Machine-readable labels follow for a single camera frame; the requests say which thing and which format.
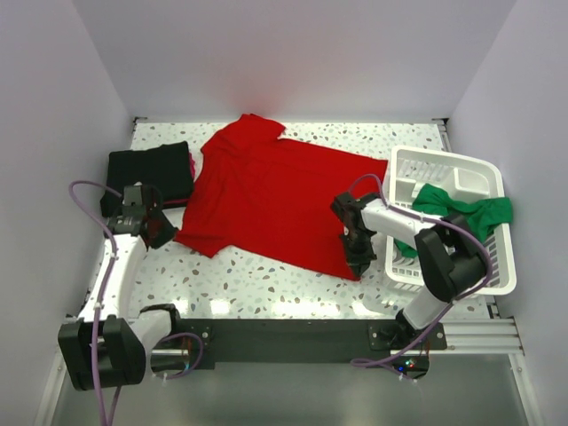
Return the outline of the red t shirt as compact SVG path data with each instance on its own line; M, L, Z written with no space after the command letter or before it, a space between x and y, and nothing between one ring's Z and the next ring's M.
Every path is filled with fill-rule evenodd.
M331 204L352 184L356 196L375 190L360 177L382 178L388 163L283 138L284 130L244 114L214 134L175 240L207 257L234 246L354 280Z

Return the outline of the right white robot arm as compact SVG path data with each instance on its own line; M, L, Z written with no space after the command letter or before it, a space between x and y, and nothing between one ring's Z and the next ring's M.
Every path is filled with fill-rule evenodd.
M374 193L360 199L337 195L331 209L343 224L341 241L346 263L360 277L376 260L372 237L382 233L414 249L423 289L397 315L398 343L416 348L451 304L491 277L485 247L473 236L465 217L434 217L389 204Z

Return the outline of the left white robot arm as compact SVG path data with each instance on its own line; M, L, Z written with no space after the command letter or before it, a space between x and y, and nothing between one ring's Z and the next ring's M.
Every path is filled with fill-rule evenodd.
M59 329L58 343L79 391L141 383L159 343L178 346L184 327L174 304L157 304L128 317L130 298L148 250L173 240L177 229L162 211L153 185L129 185L114 214L102 222L105 244L99 276L76 319Z

